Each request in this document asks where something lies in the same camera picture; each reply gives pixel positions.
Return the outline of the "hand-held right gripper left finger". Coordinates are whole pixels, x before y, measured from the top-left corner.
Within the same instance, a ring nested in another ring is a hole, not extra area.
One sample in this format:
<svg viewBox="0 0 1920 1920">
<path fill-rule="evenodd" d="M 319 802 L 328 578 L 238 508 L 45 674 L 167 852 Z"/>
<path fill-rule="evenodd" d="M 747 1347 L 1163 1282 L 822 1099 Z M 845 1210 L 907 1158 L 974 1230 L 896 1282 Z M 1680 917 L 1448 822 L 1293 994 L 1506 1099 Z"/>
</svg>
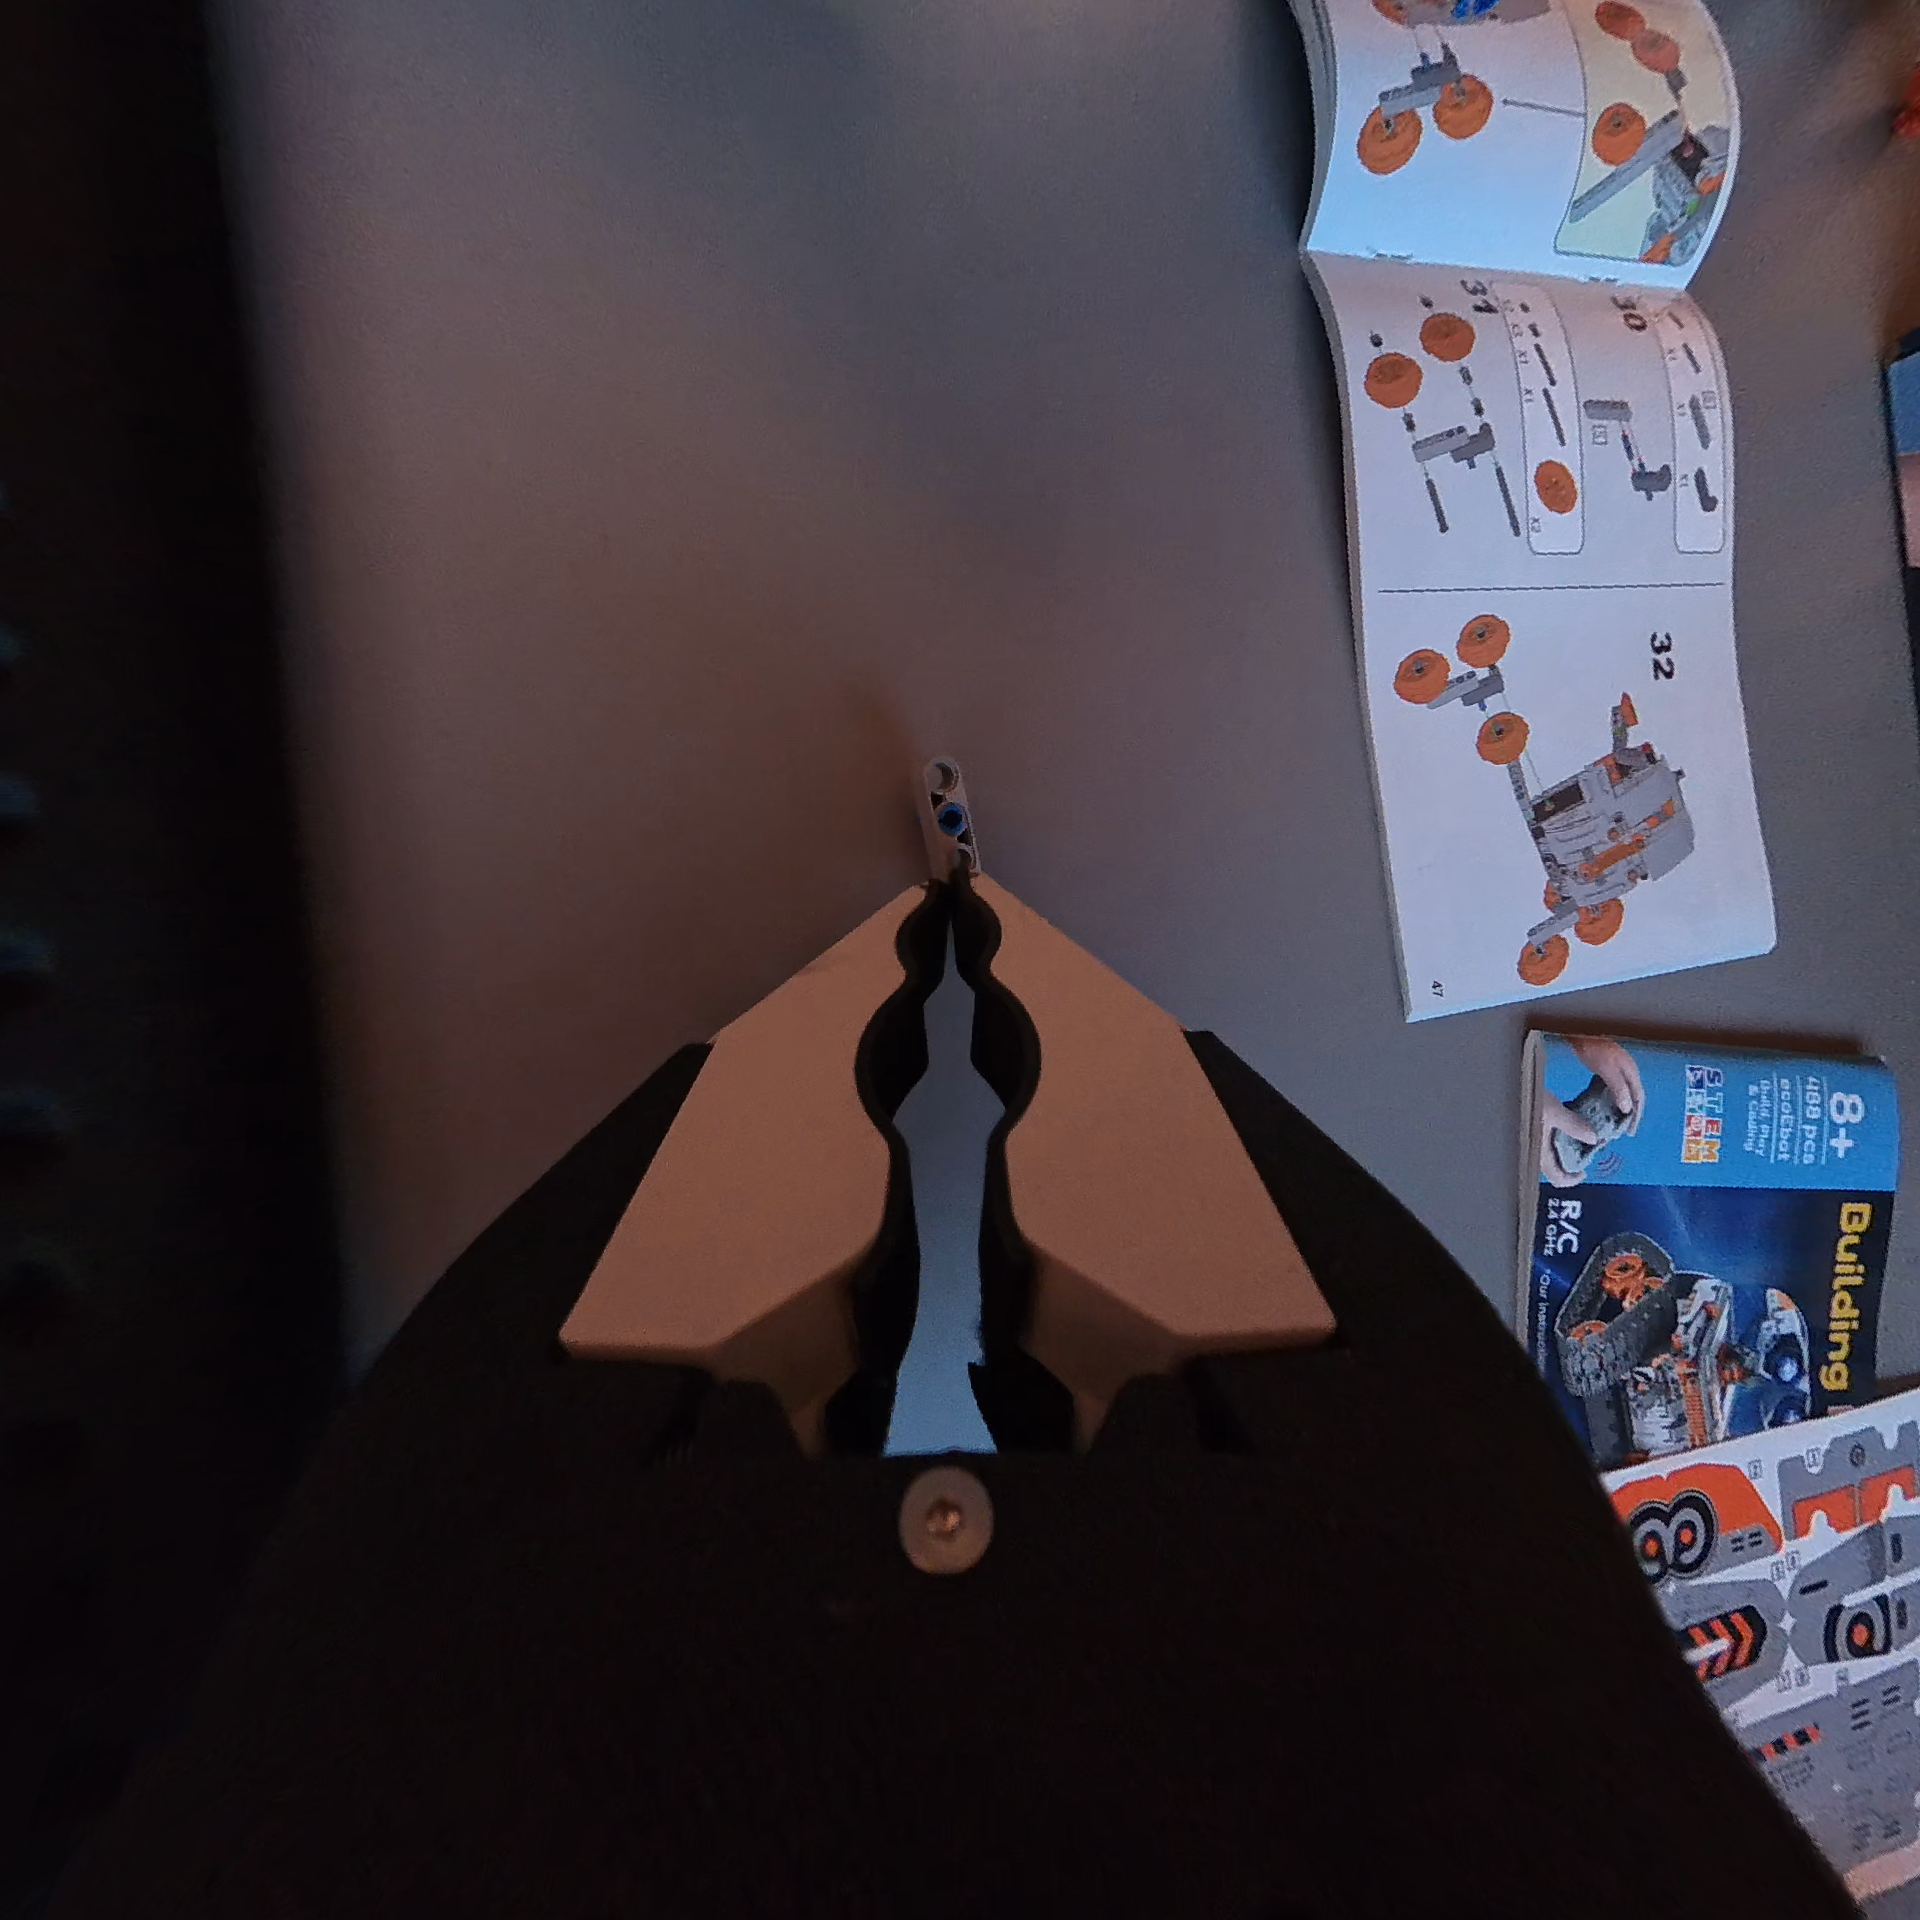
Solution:
<svg viewBox="0 0 1920 1920">
<path fill-rule="evenodd" d="M 896 1114 L 928 1066 L 912 886 L 710 1042 L 560 1338 L 767 1386 L 805 1449 L 882 1449 L 918 1307 Z"/>
</svg>

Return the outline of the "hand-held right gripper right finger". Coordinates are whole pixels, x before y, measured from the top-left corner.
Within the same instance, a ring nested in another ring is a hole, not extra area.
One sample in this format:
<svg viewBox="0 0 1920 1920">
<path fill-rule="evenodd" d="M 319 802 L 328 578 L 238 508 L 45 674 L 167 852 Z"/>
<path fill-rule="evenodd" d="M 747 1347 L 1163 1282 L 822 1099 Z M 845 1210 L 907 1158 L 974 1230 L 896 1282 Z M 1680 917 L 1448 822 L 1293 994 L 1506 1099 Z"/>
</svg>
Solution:
<svg viewBox="0 0 1920 1920">
<path fill-rule="evenodd" d="M 1334 1315 L 1187 1034 L 995 881 L 951 890 L 987 1153 L 971 1380 L 999 1449 L 1085 1442 L 1118 1393 Z"/>
</svg>

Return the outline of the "grey holed beam with blue pin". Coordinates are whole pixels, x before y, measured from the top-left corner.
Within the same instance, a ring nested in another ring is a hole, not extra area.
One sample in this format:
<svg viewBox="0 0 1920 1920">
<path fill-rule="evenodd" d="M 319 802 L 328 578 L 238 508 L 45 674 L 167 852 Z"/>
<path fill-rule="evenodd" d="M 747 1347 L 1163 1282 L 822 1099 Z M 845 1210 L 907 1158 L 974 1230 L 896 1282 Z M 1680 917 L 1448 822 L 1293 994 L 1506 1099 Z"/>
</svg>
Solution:
<svg viewBox="0 0 1920 1920">
<path fill-rule="evenodd" d="M 924 764 L 918 818 L 932 881 L 948 883 L 980 872 L 970 793 L 952 758 L 932 756 Z"/>
</svg>

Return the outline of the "grey desk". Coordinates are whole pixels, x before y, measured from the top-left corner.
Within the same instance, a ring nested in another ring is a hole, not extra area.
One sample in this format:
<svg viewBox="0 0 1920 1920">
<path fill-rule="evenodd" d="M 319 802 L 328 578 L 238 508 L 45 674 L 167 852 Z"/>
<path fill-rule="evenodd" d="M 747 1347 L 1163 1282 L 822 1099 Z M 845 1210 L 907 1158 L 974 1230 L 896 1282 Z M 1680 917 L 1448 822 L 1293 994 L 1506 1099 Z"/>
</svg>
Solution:
<svg viewBox="0 0 1920 1920">
<path fill-rule="evenodd" d="M 1404 1025 L 1282 4 L 231 4 L 352 1338 L 189 1915 L 1848 1915 L 1472 1278 L 1532 1012 Z M 924 873 L 1279 1089 L 1411 1380 L 1118 1451 L 652 1446 L 531 1352 L 628 1092 Z"/>
</svg>

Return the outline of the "blue instruction booklet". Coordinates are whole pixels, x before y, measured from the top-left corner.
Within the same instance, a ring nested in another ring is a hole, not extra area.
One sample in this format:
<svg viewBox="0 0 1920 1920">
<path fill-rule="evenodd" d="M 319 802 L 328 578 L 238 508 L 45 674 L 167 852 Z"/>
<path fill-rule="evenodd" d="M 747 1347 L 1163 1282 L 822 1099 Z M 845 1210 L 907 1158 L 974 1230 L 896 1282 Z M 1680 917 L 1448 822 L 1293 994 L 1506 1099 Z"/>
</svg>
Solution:
<svg viewBox="0 0 1920 1920">
<path fill-rule="evenodd" d="M 1880 1395 L 1884 1062 L 1533 1032 L 1523 1091 L 1517 1330 L 1596 1467 Z"/>
</svg>

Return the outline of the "open white instruction booklet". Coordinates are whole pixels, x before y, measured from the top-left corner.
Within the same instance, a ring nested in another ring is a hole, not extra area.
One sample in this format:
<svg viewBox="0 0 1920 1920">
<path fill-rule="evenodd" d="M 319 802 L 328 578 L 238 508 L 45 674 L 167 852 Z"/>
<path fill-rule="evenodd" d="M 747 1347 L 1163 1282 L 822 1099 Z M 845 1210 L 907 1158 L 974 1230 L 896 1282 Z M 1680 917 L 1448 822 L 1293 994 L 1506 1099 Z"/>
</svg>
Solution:
<svg viewBox="0 0 1920 1920">
<path fill-rule="evenodd" d="M 1293 4 L 1413 1022 L 1773 946 L 1701 4 Z"/>
</svg>

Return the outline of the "robot sticker sheet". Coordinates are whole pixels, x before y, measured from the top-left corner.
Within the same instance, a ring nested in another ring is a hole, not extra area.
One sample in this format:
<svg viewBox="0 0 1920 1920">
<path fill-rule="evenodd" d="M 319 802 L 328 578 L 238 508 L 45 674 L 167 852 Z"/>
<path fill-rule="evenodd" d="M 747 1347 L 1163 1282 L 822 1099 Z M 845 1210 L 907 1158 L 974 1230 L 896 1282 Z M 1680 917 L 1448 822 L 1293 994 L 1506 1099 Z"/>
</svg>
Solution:
<svg viewBox="0 0 1920 1920">
<path fill-rule="evenodd" d="M 1917 1873 L 1917 1393 L 1603 1485 L 1676 1642 L 1859 1900 Z"/>
</svg>

